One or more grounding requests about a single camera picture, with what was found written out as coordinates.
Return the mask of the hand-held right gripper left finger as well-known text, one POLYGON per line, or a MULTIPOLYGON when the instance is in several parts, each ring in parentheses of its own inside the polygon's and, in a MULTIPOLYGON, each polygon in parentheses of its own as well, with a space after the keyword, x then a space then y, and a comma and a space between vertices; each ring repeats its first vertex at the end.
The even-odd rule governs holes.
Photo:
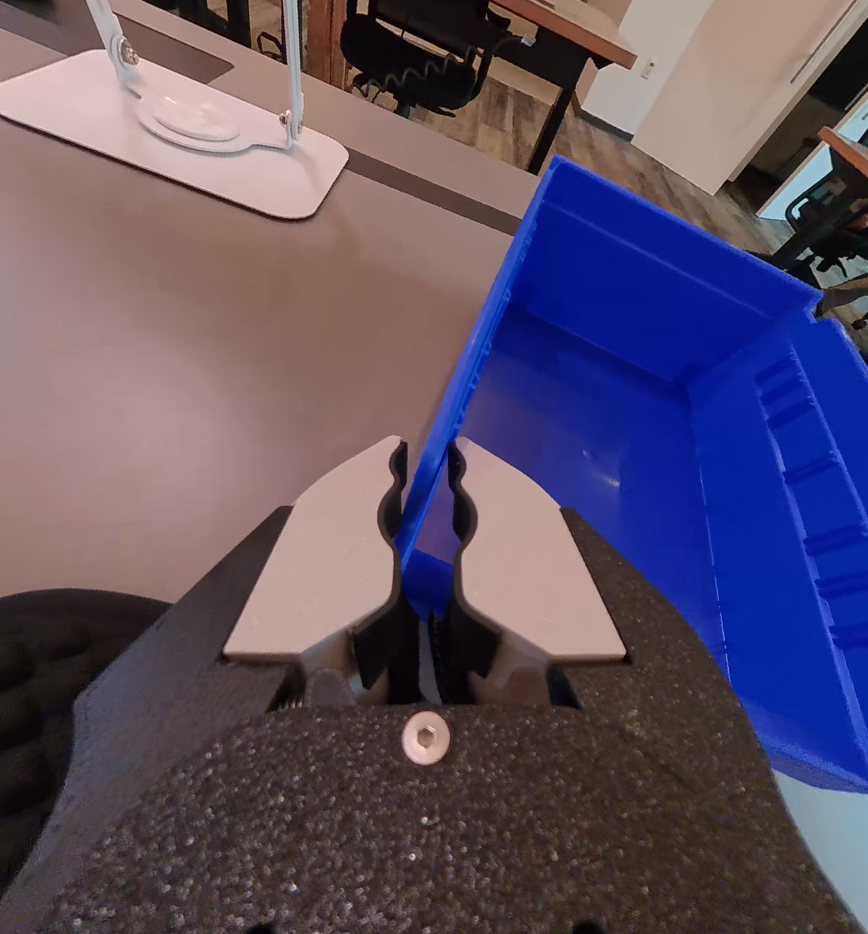
POLYGON ((361 687, 385 679, 403 641, 394 537, 406 470, 407 443, 390 435, 298 497, 224 644, 226 660, 335 670, 361 687))

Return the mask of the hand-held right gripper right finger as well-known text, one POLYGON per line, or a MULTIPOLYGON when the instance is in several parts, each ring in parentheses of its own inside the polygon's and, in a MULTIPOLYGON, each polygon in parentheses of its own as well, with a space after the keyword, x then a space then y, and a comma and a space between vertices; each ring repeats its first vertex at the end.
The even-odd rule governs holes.
POLYGON ((451 651, 470 687, 547 687, 551 669, 622 663, 628 649, 562 507, 468 438, 449 450, 451 651))

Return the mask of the blue plastic bin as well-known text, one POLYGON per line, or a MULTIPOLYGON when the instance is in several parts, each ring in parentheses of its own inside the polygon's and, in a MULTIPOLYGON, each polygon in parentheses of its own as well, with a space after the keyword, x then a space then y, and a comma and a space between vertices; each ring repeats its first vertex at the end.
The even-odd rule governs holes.
POLYGON ((439 585, 449 443, 574 508, 698 633, 773 766, 868 793, 868 369, 819 292, 556 156, 418 458, 439 585))

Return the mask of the wooden top desk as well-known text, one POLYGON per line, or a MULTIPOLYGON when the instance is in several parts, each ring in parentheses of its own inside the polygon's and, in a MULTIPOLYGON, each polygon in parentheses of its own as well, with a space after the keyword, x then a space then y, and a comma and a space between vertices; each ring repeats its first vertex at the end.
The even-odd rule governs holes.
POLYGON ((569 109, 580 111, 578 89, 587 64, 632 69, 637 53, 620 34, 629 2, 496 1, 514 18, 533 25, 531 43, 520 41, 497 57, 557 88, 556 99, 533 146, 527 172, 539 175, 569 109))
POLYGON ((819 186, 825 192, 818 220, 827 228, 860 211, 868 203, 868 148, 849 141, 830 127, 817 133, 829 152, 831 169, 819 186))

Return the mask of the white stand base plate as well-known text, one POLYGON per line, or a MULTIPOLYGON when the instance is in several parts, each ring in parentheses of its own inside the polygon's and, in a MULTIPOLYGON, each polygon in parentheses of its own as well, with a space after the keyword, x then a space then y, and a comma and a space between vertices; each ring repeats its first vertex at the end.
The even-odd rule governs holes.
POLYGON ((296 2, 283 2, 280 114, 140 57, 109 2, 87 5, 104 51, 0 82, 0 117, 264 216, 317 212, 348 152, 304 127, 296 2))

